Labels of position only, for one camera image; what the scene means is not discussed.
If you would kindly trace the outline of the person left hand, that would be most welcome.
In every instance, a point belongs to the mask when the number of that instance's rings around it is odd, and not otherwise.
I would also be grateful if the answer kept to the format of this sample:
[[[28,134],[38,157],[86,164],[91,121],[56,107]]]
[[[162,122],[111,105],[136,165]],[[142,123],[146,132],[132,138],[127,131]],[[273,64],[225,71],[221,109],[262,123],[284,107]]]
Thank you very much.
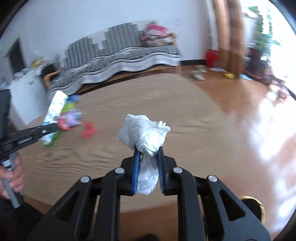
[[[25,187],[25,178],[23,174],[22,158],[19,154],[15,158],[15,168],[12,171],[1,166],[1,198],[10,199],[2,179],[10,180],[9,184],[14,192],[20,193],[23,191]]]

